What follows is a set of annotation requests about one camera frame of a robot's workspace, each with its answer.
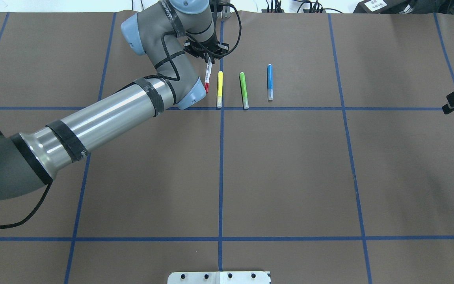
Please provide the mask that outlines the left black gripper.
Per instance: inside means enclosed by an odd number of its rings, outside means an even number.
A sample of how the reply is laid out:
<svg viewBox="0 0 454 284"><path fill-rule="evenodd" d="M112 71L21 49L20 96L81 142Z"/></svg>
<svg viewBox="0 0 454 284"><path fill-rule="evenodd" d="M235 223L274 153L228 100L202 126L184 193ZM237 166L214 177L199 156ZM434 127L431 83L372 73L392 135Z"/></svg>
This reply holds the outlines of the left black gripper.
<svg viewBox="0 0 454 284"><path fill-rule="evenodd" d="M183 49L195 58L219 60L229 53L229 44L221 43L216 37L202 43L197 43L189 37L184 42Z"/></svg>

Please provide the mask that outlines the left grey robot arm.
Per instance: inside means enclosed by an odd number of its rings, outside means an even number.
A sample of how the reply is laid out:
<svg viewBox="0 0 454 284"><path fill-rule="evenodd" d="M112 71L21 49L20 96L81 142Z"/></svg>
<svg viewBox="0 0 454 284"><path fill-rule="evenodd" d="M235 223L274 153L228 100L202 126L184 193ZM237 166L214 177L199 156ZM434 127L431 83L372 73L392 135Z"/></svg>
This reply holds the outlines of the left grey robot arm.
<svg viewBox="0 0 454 284"><path fill-rule="evenodd" d="M201 101L207 92L187 54L215 60L229 53L217 39L209 0L160 0L124 21L121 32L157 73L35 133L0 131L0 201L50 185L60 169L169 107Z"/></svg>

